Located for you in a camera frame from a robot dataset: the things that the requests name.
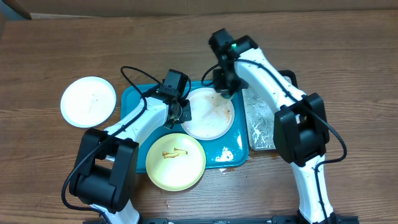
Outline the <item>white plate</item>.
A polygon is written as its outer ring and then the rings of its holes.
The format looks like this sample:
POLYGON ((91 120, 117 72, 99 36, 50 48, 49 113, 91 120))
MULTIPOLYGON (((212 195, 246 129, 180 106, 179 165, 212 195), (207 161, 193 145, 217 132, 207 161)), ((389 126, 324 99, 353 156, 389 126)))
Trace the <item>white plate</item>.
POLYGON ((116 92, 110 82, 100 77, 83 77, 63 92, 60 111, 70 125, 91 128, 112 115, 116 102, 116 92))
POLYGON ((234 106, 213 88, 197 88, 189 93, 192 119, 182 124, 184 131, 199 140, 222 137, 232 127, 234 106))

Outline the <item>yellow-green plate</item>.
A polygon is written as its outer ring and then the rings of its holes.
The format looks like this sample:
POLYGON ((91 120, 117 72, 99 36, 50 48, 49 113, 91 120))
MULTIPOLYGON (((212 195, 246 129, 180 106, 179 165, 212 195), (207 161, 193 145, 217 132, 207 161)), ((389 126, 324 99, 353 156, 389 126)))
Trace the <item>yellow-green plate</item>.
POLYGON ((173 133, 162 136, 150 147, 146 171, 150 180, 167 191, 181 191, 195 185, 202 177, 206 156, 193 137, 173 133))

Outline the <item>yellow green sponge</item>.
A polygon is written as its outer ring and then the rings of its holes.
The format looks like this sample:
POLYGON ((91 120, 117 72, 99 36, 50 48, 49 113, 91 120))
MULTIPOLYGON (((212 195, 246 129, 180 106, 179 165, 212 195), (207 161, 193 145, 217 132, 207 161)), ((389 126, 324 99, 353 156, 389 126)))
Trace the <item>yellow green sponge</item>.
POLYGON ((220 97, 222 97, 222 99, 224 100, 232 100, 234 97, 234 94, 229 94, 228 92, 222 92, 220 93, 220 97))

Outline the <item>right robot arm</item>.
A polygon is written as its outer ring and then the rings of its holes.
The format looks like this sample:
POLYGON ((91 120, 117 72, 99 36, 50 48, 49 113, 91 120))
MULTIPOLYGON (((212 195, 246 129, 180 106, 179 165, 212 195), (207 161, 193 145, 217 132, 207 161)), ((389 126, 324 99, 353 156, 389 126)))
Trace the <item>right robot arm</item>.
POLYGON ((275 148, 294 172, 301 216, 307 223, 330 222, 334 211, 323 171, 330 127, 323 100, 288 82, 247 35, 233 39, 221 29, 208 43, 219 66, 213 72, 214 89, 231 98, 251 87, 262 97, 274 114, 275 148))

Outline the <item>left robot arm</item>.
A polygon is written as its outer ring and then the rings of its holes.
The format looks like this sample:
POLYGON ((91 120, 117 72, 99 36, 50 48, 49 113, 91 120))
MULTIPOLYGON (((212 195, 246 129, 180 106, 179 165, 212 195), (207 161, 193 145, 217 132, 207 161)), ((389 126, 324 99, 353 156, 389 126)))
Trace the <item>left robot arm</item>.
POLYGON ((139 223, 130 200, 139 146, 159 127, 190 120, 184 88, 159 86, 140 94, 139 104, 104 131, 90 128, 80 143, 75 165, 62 189, 78 197, 83 211, 98 213, 103 223, 139 223))

